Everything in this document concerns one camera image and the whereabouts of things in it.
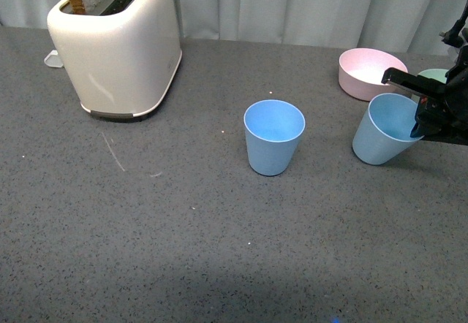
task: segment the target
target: white toaster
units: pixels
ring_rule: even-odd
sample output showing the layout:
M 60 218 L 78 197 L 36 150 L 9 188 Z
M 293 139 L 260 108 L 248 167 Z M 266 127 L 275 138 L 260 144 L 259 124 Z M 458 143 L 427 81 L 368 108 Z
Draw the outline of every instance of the white toaster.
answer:
M 93 15 L 73 15 L 61 0 L 47 23 L 81 106 L 95 116 L 151 112 L 181 61 L 173 0 L 105 0 Z

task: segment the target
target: robotic arm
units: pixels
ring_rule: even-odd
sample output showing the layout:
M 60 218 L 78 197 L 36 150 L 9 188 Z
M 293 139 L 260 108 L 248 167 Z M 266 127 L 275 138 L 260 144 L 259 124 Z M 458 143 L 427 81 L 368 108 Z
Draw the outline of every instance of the robotic arm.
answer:
M 394 68 L 387 69 L 383 75 L 382 83 L 391 83 L 420 96 L 411 137 L 468 145 L 468 30 L 463 29 L 467 18 L 468 2 L 453 28 L 440 34 L 445 44 L 459 49 L 456 64 L 447 73 L 446 84 Z

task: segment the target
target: blue cup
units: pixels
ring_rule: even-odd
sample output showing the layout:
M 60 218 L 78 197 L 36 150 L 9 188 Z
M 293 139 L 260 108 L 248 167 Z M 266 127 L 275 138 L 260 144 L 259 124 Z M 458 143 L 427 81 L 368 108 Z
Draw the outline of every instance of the blue cup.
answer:
M 356 156 L 367 164 L 383 164 L 421 139 L 410 136 L 417 107 L 400 94 L 374 97 L 352 141 Z
M 263 100 L 244 114 L 247 155 L 261 175 L 278 175 L 293 157 L 306 128 L 302 112 L 288 102 Z

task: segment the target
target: curtain fold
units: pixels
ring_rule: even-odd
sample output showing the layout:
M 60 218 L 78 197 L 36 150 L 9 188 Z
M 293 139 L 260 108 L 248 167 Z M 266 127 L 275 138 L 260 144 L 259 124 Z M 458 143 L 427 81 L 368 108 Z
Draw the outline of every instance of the curtain fold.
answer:
M 0 0 L 0 25 L 46 27 L 59 0 Z M 174 0 L 181 36 L 443 54 L 467 0 Z

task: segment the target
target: gray countertop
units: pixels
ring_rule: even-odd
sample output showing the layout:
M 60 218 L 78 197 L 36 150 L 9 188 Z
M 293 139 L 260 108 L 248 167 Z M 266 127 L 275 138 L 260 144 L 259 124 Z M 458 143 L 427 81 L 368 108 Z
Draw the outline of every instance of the gray countertop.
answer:
M 361 162 L 343 50 L 183 40 L 161 106 L 116 123 L 81 109 L 52 49 L 46 30 L 0 28 L 0 321 L 468 320 L 467 147 Z M 262 99 L 307 125 L 270 178 L 244 139 Z

